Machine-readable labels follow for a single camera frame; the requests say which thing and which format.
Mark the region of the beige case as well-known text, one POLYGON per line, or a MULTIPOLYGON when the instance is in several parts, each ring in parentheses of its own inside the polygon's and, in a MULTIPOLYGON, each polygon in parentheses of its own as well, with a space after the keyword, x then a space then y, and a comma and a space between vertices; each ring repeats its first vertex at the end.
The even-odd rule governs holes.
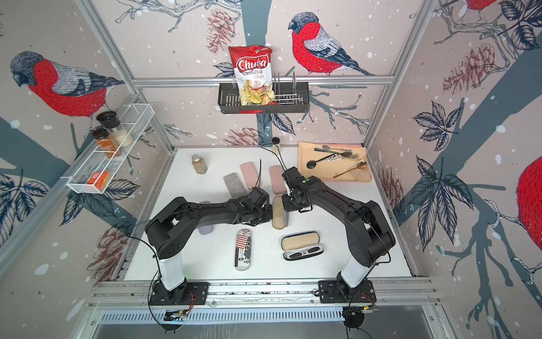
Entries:
POLYGON ((289 216, 286 212, 281 196, 275 196, 272 201, 272 226, 276 230, 283 230, 288 226, 289 216))

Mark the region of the teal case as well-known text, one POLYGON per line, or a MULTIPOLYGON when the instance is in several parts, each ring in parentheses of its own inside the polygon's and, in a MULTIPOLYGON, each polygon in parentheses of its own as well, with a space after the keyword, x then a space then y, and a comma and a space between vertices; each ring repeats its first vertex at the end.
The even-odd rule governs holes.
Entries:
POLYGON ((236 173, 230 173, 224 176, 223 180, 226 184, 228 192, 230 193, 230 196, 233 199, 238 199, 239 197, 246 195, 246 190, 244 189, 236 173))

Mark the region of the pink glasses case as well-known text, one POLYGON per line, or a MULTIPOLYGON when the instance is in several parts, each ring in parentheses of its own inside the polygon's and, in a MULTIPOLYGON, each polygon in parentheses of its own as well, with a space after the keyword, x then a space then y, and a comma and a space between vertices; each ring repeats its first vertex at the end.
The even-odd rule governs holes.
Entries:
POLYGON ((252 162, 241 164, 240 169, 248 189, 260 186, 261 174, 252 162))
POLYGON ((282 177, 283 173, 284 170, 280 165, 274 165, 269 168, 272 191, 277 196, 286 194, 287 192, 287 187, 282 177))

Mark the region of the patterned case with sunglasses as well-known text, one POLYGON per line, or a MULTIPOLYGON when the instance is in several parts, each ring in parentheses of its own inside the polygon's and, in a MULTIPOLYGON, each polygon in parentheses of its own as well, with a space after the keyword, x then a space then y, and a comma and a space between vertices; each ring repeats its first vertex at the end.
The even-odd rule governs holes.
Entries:
POLYGON ((234 267, 237 271, 246 271, 251 265, 251 230, 242 229, 236 235, 234 267))

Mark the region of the black case with glasses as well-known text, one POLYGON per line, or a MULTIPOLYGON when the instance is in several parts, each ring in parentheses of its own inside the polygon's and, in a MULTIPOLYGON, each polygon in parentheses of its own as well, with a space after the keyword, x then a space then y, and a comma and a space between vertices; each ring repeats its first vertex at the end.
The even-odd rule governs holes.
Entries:
POLYGON ((286 236, 281 241, 281 247, 284 251, 283 258, 286 261, 317 257, 324 252, 323 245, 320 243, 320 235, 317 232, 286 236))

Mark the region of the brown case with sunglasses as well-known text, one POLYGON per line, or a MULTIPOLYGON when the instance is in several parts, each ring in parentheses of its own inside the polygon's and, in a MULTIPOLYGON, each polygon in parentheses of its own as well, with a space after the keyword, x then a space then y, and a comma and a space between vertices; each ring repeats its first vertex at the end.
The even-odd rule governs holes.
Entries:
POLYGON ((210 234, 214 230, 214 225, 200 225, 198 227, 198 231, 201 235, 207 235, 210 234))

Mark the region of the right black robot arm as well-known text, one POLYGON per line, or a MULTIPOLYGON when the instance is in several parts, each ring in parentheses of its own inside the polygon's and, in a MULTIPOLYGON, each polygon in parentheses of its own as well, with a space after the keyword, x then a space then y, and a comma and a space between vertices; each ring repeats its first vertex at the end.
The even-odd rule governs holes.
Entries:
POLYGON ((396 244, 382 208, 375 201, 350 199, 316 177, 302 176, 295 167, 283 172, 282 179, 288 188, 282 195, 286 212, 307 213, 318 206, 344 225, 350 258, 337 275, 337 292, 343 298, 353 295, 396 244))

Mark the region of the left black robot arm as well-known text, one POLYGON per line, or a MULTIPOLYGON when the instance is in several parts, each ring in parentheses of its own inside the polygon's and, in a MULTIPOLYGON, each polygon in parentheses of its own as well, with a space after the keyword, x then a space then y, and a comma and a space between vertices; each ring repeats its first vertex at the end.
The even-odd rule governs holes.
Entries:
POLYGON ((193 203, 184 197, 172 200, 145 226, 158 259, 159 287, 173 302, 185 298, 187 280, 181 252, 196 229, 220 224, 255 227, 271 219, 270 196, 258 187, 224 203, 193 203))

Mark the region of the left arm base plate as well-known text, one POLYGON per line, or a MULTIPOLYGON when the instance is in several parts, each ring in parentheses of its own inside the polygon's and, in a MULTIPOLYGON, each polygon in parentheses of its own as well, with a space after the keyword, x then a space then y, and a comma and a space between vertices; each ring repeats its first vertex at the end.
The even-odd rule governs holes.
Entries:
POLYGON ((150 306, 200 306, 206 303, 210 284, 208 282, 183 282, 172 291, 168 291, 161 281, 154 283, 150 293, 150 306))

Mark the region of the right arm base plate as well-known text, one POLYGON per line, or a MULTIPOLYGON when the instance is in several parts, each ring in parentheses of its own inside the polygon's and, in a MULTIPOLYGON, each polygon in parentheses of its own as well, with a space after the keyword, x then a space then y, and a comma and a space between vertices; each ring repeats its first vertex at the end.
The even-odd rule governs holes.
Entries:
POLYGON ((374 304, 377 301, 373 283, 369 280, 363 281, 356 288, 350 288, 342 281, 319 281, 313 295, 318 297, 322 304, 374 304))

